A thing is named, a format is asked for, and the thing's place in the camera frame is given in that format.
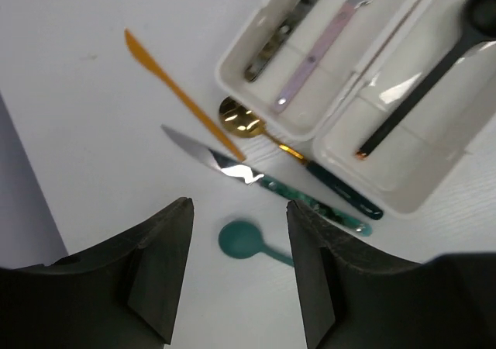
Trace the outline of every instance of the cutlery organizer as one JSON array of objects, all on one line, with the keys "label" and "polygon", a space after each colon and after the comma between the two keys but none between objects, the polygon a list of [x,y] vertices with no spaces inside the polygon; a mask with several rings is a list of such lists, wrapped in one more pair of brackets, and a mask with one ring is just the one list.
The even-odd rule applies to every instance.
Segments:
[{"label": "cutlery organizer", "polygon": [[277,115],[271,106],[278,93],[346,0],[319,0],[259,78],[248,82],[246,66],[298,1],[262,0],[220,60],[216,77],[233,98],[269,124],[305,141],[339,109],[405,17],[425,0],[373,0],[358,9],[292,103]]},{"label": "cutlery organizer", "polygon": [[399,217],[415,214],[492,130],[496,46],[473,48],[367,158],[354,153],[456,42],[466,0],[425,0],[313,141],[315,159]]}]

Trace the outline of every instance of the knife handle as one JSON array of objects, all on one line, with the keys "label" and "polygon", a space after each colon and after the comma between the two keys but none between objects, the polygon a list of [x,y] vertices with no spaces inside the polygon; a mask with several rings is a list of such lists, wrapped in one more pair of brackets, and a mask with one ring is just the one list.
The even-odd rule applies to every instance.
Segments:
[{"label": "knife handle", "polygon": [[349,186],[344,181],[341,181],[334,174],[327,171],[321,165],[314,161],[307,164],[307,171],[309,171],[315,178],[317,178],[325,186],[333,190],[337,195],[346,200],[350,205],[358,209],[365,216],[371,219],[381,219],[384,211],[373,204],[369,199],[365,198],[354,188]]},{"label": "knife handle", "polygon": [[345,228],[353,230],[363,237],[368,237],[372,234],[372,228],[370,225],[362,223],[360,220],[355,219],[354,217],[347,215],[338,209],[331,208],[328,205],[319,202],[317,199],[314,199],[311,196],[292,188],[291,186],[283,184],[271,176],[265,175],[257,182],[263,188],[271,190],[283,198],[288,200],[299,199],[303,201],[307,206],[312,208],[319,215],[328,219],[334,225],[338,224],[344,226]]},{"label": "knife handle", "polygon": [[317,68],[320,60],[326,55],[329,48],[334,44],[346,25],[353,18],[356,10],[356,6],[347,2],[341,7],[332,22],[324,30],[324,33],[315,42],[310,53],[303,62],[301,62],[300,66],[282,88],[279,96],[272,105],[272,111],[280,114],[289,106],[293,98],[300,92],[301,88],[303,88],[303,85],[305,85],[305,82],[312,72]]}]

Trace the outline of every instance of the green marbled handle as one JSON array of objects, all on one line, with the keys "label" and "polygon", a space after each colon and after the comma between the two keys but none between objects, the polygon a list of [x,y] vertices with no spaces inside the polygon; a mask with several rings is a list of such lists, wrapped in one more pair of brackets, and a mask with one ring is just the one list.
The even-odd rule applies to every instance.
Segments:
[{"label": "green marbled handle", "polygon": [[258,181],[260,186],[266,188],[267,190],[271,190],[276,194],[282,196],[283,198],[289,200],[299,199],[305,202],[310,208],[316,211],[320,216],[325,217],[330,220],[332,223],[339,224],[341,226],[346,227],[347,229],[354,230],[356,233],[363,237],[368,237],[372,234],[372,228],[370,225],[366,223],[362,223],[360,220],[355,219],[354,217],[347,215],[337,209],[333,209],[321,202],[317,199],[312,198],[309,195],[306,195],[291,186],[283,184],[282,182],[272,178],[271,176],[265,175],[262,179]]}]

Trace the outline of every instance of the teal spoon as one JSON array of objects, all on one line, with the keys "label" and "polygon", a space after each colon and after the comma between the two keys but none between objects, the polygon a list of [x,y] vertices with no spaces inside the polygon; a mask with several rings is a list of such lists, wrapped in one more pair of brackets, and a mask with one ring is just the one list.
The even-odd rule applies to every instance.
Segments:
[{"label": "teal spoon", "polygon": [[286,265],[295,266],[291,257],[266,245],[258,227],[247,221],[237,220],[225,225],[219,233],[219,246],[224,254],[238,260],[263,253]]}]

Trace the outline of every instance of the cutlery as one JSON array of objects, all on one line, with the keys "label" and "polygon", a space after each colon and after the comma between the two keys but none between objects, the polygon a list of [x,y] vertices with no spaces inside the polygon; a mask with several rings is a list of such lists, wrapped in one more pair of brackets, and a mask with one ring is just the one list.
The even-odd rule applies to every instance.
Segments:
[{"label": "cutlery", "polygon": [[246,157],[238,147],[224,134],[224,132],[208,117],[205,112],[184,92],[179,85],[160,67],[153,57],[146,51],[145,47],[128,30],[125,30],[126,44],[133,57],[140,62],[149,72],[163,81],[175,95],[190,109],[198,120],[229,149],[237,159],[245,161]]},{"label": "cutlery", "polygon": [[283,264],[295,266],[291,257],[267,245],[260,229],[247,221],[237,220],[225,225],[219,233],[219,246],[224,254],[238,260],[263,253]]},{"label": "cutlery", "polygon": [[253,138],[264,135],[269,138],[284,152],[295,157],[297,161],[321,183],[333,190],[337,195],[346,200],[364,215],[371,219],[380,219],[384,215],[382,209],[374,205],[355,189],[351,188],[347,183],[337,178],[321,165],[308,160],[303,154],[293,150],[282,141],[279,141],[277,138],[270,135],[265,129],[265,122],[234,99],[228,97],[222,102],[219,108],[219,118],[224,128],[235,136]]},{"label": "cutlery", "polygon": [[221,154],[205,145],[176,132],[166,126],[162,126],[164,132],[186,153],[200,161],[207,167],[223,173],[226,176],[235,178],[237,181],[245,185],[259,185],[267,190],[282,196],[289,200],[299,199],[306,203],[310,208],[316,211],[319,215],[326,218],[330,223],[336,226],[344,226],[347,229],[353,230],[355,233],[368,237],[372,234],[372,228],[366,223],[347,215],[338,209],[333,209],[326,204],[306,195],[267,174],[260,173],[249,167],[234,161],[230,157]]},{"label": "cutlery", "polygon": [[310,13],[319,0],[300,0],[296,7],[286,16],[270,39],[263,45],[245,70],[245,79],[255,81],[265,67],[275,57],[279,49],[286,43],[301,21]]},{"label": "cutlery", "polygon": [[272,110],[275,113],[281,113],[289,106],[292,99],[298,94],[308,77],[317,68],[320,60],[326,55],[329,48],[351,21],[357,10],[371,2],[372,0],[347,0],[343,4],[332,22],[324,30],[324,33],[317,39],[308,56],[282,88],[281,93],[279,93],[275,103],[272,105]]},{"label": "cutlery", "polygon": [[468,50],[496,40],[496,0],[467,0],[460,22],[456,44],[356,152],[358,159],[366,160]]}]

